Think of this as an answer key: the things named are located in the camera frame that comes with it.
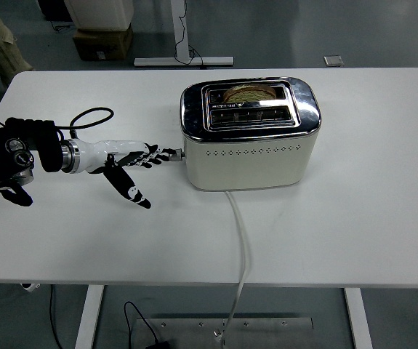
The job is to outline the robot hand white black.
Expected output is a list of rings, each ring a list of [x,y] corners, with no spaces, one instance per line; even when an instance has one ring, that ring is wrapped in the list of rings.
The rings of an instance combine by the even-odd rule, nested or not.
[[[146,209],[151,208],[151,203],[125,168],[151,168],[163,162],[180,161],[183,157],[180,149],[160,148],[141,141],[106,140],[86,143],[76,140],[75,143],[79,147],[73,166],[76,172],[104,175],[121,196]]]

